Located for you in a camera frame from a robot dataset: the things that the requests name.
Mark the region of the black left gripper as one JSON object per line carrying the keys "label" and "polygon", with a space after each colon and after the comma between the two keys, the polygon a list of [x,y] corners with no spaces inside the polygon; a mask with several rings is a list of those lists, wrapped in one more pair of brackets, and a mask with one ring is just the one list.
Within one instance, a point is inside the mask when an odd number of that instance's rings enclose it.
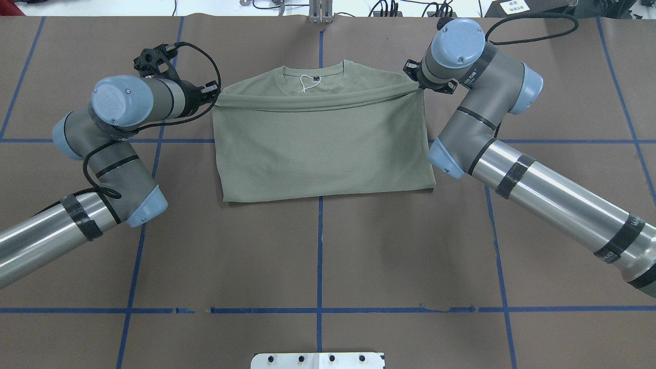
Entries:
{"label": "black left gripper", "polygon": [[203,105],[215,102],[220,94],[220,83],[211,81],[203,86],[195,86],[189,81],[181,81],[185,105],[180,115],[193,115]]}

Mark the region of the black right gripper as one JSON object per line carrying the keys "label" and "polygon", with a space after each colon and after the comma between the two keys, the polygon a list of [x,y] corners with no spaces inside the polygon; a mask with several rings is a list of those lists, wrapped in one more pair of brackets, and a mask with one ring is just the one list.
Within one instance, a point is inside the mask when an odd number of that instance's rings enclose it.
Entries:
{"label": "black right gripper", "polygon": [[431,90],[436,93],[453,94],[457,88],[457,83],[454,80],[446,81],[444,83],[434,82],[428,79],[422,69],[422,62],[408,59],[403,67],[403,72],[413,81],[419,84],[422,90]]}

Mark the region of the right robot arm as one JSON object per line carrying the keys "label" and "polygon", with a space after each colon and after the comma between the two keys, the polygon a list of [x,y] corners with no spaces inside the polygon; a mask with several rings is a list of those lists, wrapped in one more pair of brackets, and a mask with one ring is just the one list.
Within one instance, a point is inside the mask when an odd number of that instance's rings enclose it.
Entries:
{"label": "right robot arm", "polygon": [[485,184],[568,234],[623,280],[654,297],[654,225],[558,173],[514,144],[564,149],[574,163],[603,170],[601,180],[623,191],[654,182],[626,115],[599,25],[592,39],[555,42],[539,56],[560,72],[541,76],[529,63],[493,42],[473,19],[440,20],[421,61],[404,71],[422,89],[466,95],[429,148],[434,168]]}

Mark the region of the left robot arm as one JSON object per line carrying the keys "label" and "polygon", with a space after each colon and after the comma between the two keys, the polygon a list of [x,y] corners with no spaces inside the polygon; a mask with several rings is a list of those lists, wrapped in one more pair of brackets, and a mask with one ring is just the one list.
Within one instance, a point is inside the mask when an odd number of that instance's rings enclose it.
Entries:
{"label": "left robot arm", "polygon": [[162,214],[167,200],[129,139],[143,129],[196,119],[220,89],[220,79],[205,86],[129,75],[97,82],[90,102],[52,129],[57,149],[82,161],[89,186],[2,231],[2,287],[119,224],[136,228]]}

